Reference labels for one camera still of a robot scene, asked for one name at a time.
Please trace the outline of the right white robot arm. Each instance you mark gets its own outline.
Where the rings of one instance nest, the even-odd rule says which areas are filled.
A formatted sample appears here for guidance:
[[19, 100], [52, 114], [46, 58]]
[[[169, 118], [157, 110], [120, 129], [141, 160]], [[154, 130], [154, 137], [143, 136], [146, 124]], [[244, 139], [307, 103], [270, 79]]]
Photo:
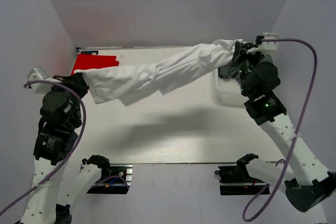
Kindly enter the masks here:
[[285, 106], [275, 95], [280, 85], [278, 69], [260, 43], [236, 42], [233, 64], [237, 66], [241, 94], [249, 116], [273, 140], [285, 158], [276, 167], [250, 153], [240, 158], [234, 174], [247, 182], [260, 179], [282, 191], [300, 212], [306, 212], [335, 192], [335, 173], [325, 167], [299, 136]]

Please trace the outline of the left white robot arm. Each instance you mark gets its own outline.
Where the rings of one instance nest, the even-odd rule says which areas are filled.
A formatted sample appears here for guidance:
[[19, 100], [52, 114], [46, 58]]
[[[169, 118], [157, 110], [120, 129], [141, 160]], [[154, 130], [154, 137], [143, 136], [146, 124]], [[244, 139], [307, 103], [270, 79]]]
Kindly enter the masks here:
[[29, 199], [19, 223], [71, 223], [80, 199], [98, 181], [110, 178], [109, 159], [92, 155], [64, 193], [61, 180], [70, 155], [78, 146], [86, 124], [82, 98], [89, 87], [81, 73], [45, 80], [47, 91], [40, 108], [38, 135], [34, 147], [34, 176]]

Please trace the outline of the white t shirt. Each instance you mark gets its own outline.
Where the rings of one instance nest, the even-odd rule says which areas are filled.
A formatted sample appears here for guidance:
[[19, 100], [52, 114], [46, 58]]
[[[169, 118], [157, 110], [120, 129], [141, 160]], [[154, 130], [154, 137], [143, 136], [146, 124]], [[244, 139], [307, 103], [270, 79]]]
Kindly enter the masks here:
[[159, 91], [165, 95], [230, 63], [242, 39], [198, 44], [162, 61], [134, 66], [75, 70], [81, 73], [96, 104], [120, 100], [134, 104]]

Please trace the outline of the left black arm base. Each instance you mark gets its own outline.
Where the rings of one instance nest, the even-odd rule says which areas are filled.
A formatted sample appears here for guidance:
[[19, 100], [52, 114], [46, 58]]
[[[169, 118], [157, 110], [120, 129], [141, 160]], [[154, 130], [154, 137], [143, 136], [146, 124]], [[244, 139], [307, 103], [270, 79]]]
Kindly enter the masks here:
[[99, 195], [126, 195], [132, 181], [132, 164], [110, 164], [109, 170], [105, 175], [95, 182], [99, 183], [92, 186], [87, 193]]

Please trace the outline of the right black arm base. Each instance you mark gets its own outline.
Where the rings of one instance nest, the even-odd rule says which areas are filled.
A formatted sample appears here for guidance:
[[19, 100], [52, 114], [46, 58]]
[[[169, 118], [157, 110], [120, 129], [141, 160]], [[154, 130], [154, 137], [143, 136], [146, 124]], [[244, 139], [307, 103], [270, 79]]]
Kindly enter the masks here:
[[214, 174], [219, 180], [221, 196], [253, 196], [266, 185], [260, 179], [245, 175], [237, 165], [219, 166]]

